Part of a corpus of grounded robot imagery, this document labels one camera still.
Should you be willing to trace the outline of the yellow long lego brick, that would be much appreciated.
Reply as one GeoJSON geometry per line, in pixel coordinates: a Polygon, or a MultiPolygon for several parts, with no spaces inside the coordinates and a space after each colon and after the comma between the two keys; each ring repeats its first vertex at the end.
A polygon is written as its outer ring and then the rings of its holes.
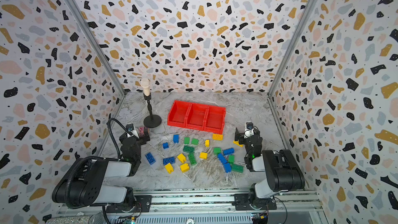
{"type": "Polygon", "coordinates": [[[212,139],[216,141],[222,141],[223,140],[223,135],[222,134],[213,134],[212,139]]]}

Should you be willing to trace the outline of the yellow square brick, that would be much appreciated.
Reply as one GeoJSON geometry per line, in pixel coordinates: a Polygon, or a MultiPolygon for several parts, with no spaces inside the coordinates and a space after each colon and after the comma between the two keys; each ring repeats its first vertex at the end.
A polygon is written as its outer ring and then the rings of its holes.
{"type": "Polygon", "coordinates": [[[201,158],[201,159],[207,159],[207,156],[208,156],[208,154],[205,153],[205,152],[201,152],[201,153],[200,153],[200,158],[201,158]]]}

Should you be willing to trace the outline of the yellow brick mid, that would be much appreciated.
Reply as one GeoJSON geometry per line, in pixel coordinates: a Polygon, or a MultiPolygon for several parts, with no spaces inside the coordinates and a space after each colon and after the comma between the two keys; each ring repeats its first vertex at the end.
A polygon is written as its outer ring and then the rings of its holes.
{"type": "Polygon", "coordinates": [[[182,163],[182,164],[184,164],[184,163],[186,163],[186,157],[185,157],[185,155],[184,154],[179,154],[178,156],[177,156],[177,159],[182,163]]]}

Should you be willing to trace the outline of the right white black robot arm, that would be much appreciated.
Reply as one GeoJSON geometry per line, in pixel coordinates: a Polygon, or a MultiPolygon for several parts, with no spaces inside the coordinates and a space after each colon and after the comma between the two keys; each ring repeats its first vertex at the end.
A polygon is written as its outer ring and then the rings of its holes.
{"type": "Polygon", "coordinates": [[[303,190],[305,178],[289,149],[263,150],[260,131],[252,126],[244,132],[235,130],[234,140],[246,149],[244,162],[250,172],[264,172],[265,179],[254,183],[248,194],[235,196],[237,206],[266,209],[277,194],[303,190]]]}

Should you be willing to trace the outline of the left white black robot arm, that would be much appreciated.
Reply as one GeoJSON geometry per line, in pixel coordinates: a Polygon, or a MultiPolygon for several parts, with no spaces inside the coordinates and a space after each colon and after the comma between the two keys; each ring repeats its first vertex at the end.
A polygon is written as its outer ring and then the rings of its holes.
{"type": "Polygon", "coordinates": [[[138,135],[125,132],[119,141],[121,159],[96,156],[77,159],[53,190],[53,202],[66,204],[70,209],[110,205],[128,212],[137,207],[131,187],[106,185],[104,180],[136,174],[142,146],[150,141],[149,131],[141,128],[138,135]]]}

